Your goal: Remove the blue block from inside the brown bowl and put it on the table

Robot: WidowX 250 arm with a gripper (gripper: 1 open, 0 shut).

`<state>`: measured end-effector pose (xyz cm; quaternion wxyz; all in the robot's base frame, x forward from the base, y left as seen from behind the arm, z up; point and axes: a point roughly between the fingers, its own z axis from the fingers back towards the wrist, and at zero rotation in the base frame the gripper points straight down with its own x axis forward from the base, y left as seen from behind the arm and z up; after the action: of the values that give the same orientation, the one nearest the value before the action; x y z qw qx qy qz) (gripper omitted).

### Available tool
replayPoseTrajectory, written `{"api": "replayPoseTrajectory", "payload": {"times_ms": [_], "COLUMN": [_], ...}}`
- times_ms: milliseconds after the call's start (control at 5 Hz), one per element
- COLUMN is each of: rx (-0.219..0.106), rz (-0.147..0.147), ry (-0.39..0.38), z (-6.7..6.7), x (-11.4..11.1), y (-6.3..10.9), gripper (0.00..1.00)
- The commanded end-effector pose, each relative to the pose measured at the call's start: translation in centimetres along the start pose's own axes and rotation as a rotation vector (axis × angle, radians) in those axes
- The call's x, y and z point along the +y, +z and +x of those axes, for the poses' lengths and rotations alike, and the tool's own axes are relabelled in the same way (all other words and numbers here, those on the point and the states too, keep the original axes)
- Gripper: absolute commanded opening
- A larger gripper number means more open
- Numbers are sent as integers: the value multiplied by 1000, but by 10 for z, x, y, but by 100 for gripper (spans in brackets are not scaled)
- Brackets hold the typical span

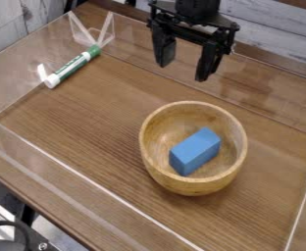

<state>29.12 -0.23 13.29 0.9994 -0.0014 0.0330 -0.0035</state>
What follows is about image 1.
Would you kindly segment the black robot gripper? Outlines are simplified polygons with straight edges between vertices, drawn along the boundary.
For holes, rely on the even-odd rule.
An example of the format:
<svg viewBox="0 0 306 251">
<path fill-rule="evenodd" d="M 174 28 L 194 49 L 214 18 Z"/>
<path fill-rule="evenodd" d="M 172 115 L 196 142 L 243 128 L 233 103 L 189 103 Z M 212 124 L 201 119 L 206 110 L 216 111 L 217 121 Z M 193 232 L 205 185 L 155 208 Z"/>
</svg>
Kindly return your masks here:
<svg viewBox="0 0 306 251">
<path fill-rule="evenodd" d="M 155 62 L 165 68 L 176 58 L 176 37 L 204 45 L 196 81 L 216 73 L 222 54 L 230 54 L 241 26 L 220 12 L 221 0 L 151 0 L 149 28 Z"/>
</svg>

